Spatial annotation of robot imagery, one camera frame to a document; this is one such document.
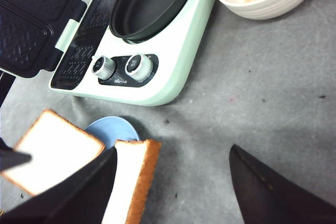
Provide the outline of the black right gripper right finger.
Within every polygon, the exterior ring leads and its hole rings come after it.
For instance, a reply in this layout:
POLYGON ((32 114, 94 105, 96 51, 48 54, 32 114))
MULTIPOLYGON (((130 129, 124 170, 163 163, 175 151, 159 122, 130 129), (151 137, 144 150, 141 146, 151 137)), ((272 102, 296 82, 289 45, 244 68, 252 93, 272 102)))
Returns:
POLYGON ((229 151, 229 166, 244 223, 335 223, 335 206, 236 144, 229 151))

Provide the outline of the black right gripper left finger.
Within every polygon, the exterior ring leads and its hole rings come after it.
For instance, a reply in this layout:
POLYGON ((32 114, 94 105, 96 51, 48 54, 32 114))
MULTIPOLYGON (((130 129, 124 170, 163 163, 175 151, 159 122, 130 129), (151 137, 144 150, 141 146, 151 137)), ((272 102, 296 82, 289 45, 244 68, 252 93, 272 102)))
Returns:
POLYGON ((49 190, 1 216, 1 223, 101 223, 117 171, 112 147, 49 190))

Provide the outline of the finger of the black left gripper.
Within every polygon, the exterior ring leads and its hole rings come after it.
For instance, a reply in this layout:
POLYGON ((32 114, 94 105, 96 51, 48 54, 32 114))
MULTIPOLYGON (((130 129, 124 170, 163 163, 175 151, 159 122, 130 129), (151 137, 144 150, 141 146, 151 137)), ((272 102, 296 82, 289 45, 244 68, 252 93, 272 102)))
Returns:
POLYGON ((1 138, 1 172, 29 162, 32 156, 28 153, 18 152, 9 147, 1 138))

